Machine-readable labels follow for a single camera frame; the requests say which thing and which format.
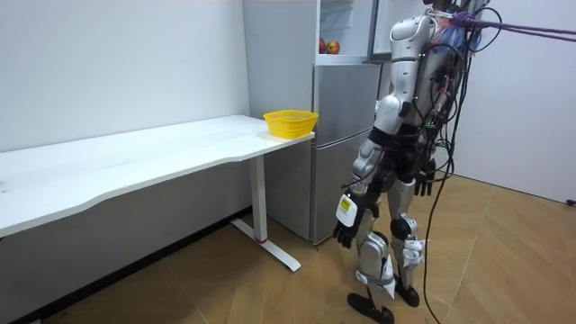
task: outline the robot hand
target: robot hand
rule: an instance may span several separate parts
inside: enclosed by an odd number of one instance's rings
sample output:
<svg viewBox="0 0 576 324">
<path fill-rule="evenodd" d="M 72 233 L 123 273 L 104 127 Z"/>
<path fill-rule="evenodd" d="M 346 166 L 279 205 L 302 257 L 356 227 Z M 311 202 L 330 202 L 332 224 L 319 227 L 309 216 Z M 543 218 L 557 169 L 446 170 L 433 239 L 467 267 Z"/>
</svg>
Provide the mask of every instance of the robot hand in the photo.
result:
<svg viewBox="0 0 576 324">
<path fill-rule="evenodd" d="M 338 223 L 332 236 L 344 248 L 352 247 L 352 241 L 356 237 L 366 210 L 372 212 L 370 217 L 378 218 L 377 204 L 368 202 L 365 196 L 356 196 L 346 191 L 340 198 L 337 208 Z"/>
<path fill-rule="evenodd" d="M 416 184 L 414 186 L 415 195 L 432 195 L 432 184 L 436 178 L 436 161 L 431 158 L 420 169 L 416 175 Z"/>
</svg>

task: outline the white table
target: white table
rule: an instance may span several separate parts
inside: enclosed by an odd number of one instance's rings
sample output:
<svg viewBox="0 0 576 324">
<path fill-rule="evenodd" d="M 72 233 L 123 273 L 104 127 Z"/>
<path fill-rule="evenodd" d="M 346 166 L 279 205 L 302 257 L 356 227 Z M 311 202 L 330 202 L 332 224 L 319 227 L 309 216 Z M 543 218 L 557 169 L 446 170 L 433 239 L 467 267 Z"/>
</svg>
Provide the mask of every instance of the white table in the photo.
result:
<svg viewBox="0 0 576 324">
<path fill-rule="evenodd" d="M 0 153 L 0 238 L 114 196 L 250 159 L 254 228 L 232 223 L 296 271 L 300 263 L 267 240 L 263 155 L 313 137 L 280 139 L 264 121 L 233 115 Z"/>
</svg>

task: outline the table leg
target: table leg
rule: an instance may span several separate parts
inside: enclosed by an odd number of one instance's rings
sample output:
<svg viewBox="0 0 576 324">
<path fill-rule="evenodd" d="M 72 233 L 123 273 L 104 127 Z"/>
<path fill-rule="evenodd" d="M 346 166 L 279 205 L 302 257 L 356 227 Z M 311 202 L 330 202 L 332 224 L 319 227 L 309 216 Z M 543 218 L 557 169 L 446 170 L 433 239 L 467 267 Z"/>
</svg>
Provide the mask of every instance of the table leg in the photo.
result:
<svg viewBox="0 0 576 324">
<path fill-rule="evenodd" d="M 284 252 L 268 240 L 266 227 L 266 186 L 264 181 L 264 156 L 250 159 L 250 183 L 252 187 L 252 215 L 254 228 L 242 220 L 233 220 L 232 224 L 250 236 L 256 243 L 282 261 L 293 272 L 300 268 L 295 258 Z"/>
</svg>

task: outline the baseboard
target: baseboard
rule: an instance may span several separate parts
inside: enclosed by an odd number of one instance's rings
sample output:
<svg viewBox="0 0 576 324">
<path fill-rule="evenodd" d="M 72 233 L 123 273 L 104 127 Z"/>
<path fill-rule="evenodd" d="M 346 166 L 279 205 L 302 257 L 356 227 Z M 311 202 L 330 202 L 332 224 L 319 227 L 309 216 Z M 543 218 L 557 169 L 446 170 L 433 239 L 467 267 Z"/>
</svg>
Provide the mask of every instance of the baseboard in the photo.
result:
<svg viewBox="0 0 576 324">
<path fill-rule="evenodd" d="M 135 261 L 129 265 L 126 265 L 124 268 L 120 270 L 108 274 L 107 276 L 100 278 L 93 283 L 89 283 L 86 286 L 76 290 L 75 292 L 71 292 L 64 297 L 49 303 L 48 305 L 45 305 L 29 314 L 26 314 L 20 317 L 19 319 L 12 321 L 10 324 L 30 324 L 38 319 L 44 320 L 58 313 L 59 311 L 63 311 L 69 306 L 82 301 L 84 298 L 101 291 L 102 289 L 108 287 L 109 285 L 115 284 L 119 282 L 121 279 L 129 275 L 132 275 L 147 266 L 152 265 L 153 263 L 159 261 L 160 259 L 167 257 L 182 248 L 189 246 L 198 239 L 201 239 L 213 233 L 214 231 L 223 228 L 224 226 L 230 224 L 231 221 L 244 217 L 250 214 L 251 212 L 252 212 L 252 206 L 247 207 L 241 211 L 237 211 L 232 215 L 226 217 L 225 219 L 213 223 L 212 225 L 208 226 L 205 229 L 201 229 L 192 235 L 189 235 L 185 238 L 178 240 L 175 243 L 170 244 L 167 247 L 163 247 L 156 252 L 144 256 L 142 259 Z"/>
</svg>

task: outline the yellow sticker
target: yellow sticker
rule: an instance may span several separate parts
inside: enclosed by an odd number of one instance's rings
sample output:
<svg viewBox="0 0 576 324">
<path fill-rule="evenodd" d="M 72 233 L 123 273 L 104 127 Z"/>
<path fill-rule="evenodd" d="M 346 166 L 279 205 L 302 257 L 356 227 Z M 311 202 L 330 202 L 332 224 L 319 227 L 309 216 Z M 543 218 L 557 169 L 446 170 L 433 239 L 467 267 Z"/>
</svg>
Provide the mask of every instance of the yellow sticker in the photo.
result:
<svg viewBox="0 0 576 324">
<path fill-rule="evenodd" d="M 350 202 L 346 199 L 342 199 L 340 207 L 344 210 L 344 212 L 348 212 L 348 208 L 350 208 Z"/>
</svg>

